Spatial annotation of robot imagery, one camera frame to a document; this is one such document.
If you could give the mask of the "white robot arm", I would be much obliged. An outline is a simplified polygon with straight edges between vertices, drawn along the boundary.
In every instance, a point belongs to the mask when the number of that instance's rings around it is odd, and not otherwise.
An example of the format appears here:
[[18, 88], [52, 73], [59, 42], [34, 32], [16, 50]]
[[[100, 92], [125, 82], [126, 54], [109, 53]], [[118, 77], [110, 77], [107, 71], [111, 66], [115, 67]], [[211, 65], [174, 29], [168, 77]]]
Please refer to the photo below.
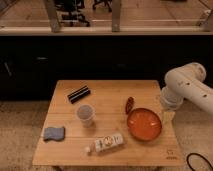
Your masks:
[[203, 83], [205, 78], [206, 69], [197, 62], [169, 70], [159, 97], [163, 110], [175, 111], [187, 99], [213, 115], [213, 88]]

